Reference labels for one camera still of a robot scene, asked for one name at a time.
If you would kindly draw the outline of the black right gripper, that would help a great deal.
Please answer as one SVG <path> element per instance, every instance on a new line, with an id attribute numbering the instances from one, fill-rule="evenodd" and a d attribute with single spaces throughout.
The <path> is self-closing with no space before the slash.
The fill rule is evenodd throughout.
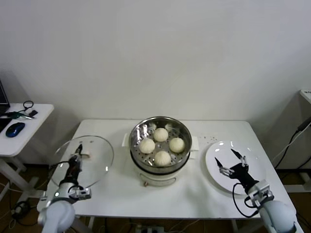
<path id="1" fill-rule="evenodd" d="M 248 173 L 249 166 L 247 164 L 246 157 L 242 156 L 238 151 L 234 149 L 231 149 L 231 151 L 240 160 L 240 162 L 229 169 L 224 167 L 221 162 L 217 158 L 215 158 L 217 166 L 219 168 L 219 172 L 227 177 L 230 177 L 231 179 L 239 180 L 243 188 L 253 187 L 259 181 L 255 180 Z"/>

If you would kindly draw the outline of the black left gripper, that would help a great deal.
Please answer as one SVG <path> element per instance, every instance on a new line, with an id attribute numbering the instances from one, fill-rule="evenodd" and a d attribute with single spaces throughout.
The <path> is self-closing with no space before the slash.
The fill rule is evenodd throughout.
<path id="1" fill-rule="evenodd" d="M 69 167 L 67 169 L 67 180 L 71 183 L 78 183 L 79 173 L 82 171 L 82 150 L 83 145 L 80 144 L 78 148 L 75 150 L 72 157 L 69 159 Z"/>

